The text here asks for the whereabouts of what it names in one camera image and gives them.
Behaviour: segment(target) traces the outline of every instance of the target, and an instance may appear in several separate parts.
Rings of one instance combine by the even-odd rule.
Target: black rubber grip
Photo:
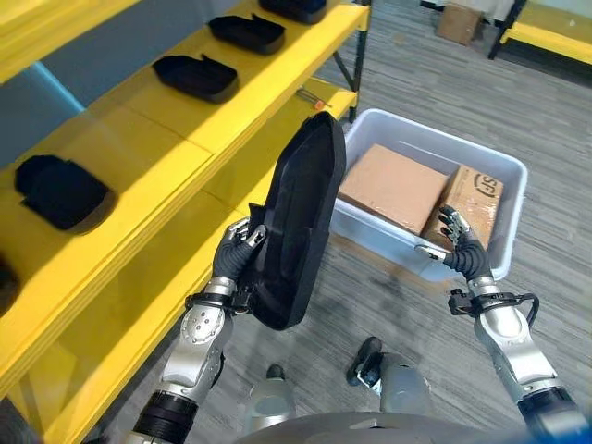
[[[224,277],[236,281],[249,262],[253,248],[247,243],[220,245],[213,264],[213,277]]]
[[[133,431],[172,444],[183,444],[197,410],[195,402],[159,391],[142,409]]]
[[[469,240],[461,250],[447,254],[444,265],[462,273],[467,281],[483,277],[492,278],[489,257],[478,240]]]
[[[547,388],[518,402],[531,433],[537,438],[580,433],[589,424],[565,388]]]

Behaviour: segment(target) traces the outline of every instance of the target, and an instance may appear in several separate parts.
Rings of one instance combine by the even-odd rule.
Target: brown cardboard box
[[[419,236],[447,176],[373,145],[351,169],[339,197]]]
[[[438,220],[438,209],[447,204],[459,211],[471,224],[477,238],[487,248],[496,213],[500,204],[503,184],[468,166],[461,165],[442,193],[438,206],[427,224],[422,237],[442,248],[452,250],[452,243],[440,229],[444,223]]]
[[[480,21],[480,11],[451,3],[444,7],[436,34],[453,42],[468,45],[473,40]]]

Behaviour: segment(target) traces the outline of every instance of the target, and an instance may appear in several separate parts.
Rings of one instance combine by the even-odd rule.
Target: white plastic bin
[[[411,157],[440,173],[450,175],[456,166],[465,164],[503,182],[488,251],[493,277],[505,278],[510,270],[512,246],[526,188],[526,166],[513,157],[476,143],[386,111],[368,109],[356,119],[346,136],[348,171],[374,143]],[[459,276],[442,263],[415,251],[415,245],[430,242],[341,199],[337,199],[335,204],[331,230],[403,265],[426,280],[440,281]]]

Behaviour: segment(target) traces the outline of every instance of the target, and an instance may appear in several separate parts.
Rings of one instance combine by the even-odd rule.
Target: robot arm
[[[453,315],[470,315],[475,319],[475,334],[489,351],[501,382],[528,428],[538,437],[586,430],[586,419],[530,336],[538,298],[532,294],[502,293],[491,274],[487,252],[466,220],[449,206],[440,212],[440,220],[447,226],[442,232],[454,244],[454,252],[425,245],[416,249],[466,278],[469,293],[453,290],[450,311]],[[533,301],[528,316],[515,308],[526,300]]]
[[[179,342],[152,397],[140,414],[128,444],[182,444],[193,419],[224,365],[222,349],[232,333],[236,282],[265,238],[259,226],[247,239],[249,219],[228,227],[216,251],[213,275],[201,293],[186,301]]]

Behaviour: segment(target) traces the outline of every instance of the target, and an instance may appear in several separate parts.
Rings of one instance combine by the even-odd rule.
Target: yellow shelving unit
[[[306,88],[341,117],[355,101],[321,80]],[[227,225],[262,204],[281,150],[315,113],[289,101],[109,282],[10,390],[47,443],[81,440],[209,278]]]
[[[0,83],[140,0],[3,0]]]
[[[296,90],[321,97],[335,117],[357,105],[361,62],[348,78],[353,91],[310,77],[367,29],[368,6],[330,1],[312,26],[256,0],[228,13],[279,22],[284,47],[256,55],[205,28],[166,54],[234,67],[240,89],[231,100],[211,105],[177,92],[148,66],[0,172],[1,254],[22,284],[0,317],[0,396],[47,443],[85,436],[209,278],[226,226],[248,215],[248,202],[263,202],[279,153],[316,112]],[[115,192],[101,225],[61,232],[20,204],[15,170],[36,154],[74,160]]]
[[[210,56],[236,68],[240,90],[223,105],[196,100],[141,69],[72,118],[0,174],[2,254],[23,283],[0,318],[0,396],[15,385],[115,274],[276,114],[356,29],[369,8],[333,2],[314,26],[290,22],[248,0],[252,12],[286,27],[275,55],[254,55],[197,31],[169,54]],[[86,167],[118,201],[98,228],[59,232],[19,204],[16,167],[34,154],[58,154]]]
[[[500,46],[512,39],[592,64],[591,17],[518,0],[505,26],[489,58],[494,58]]]

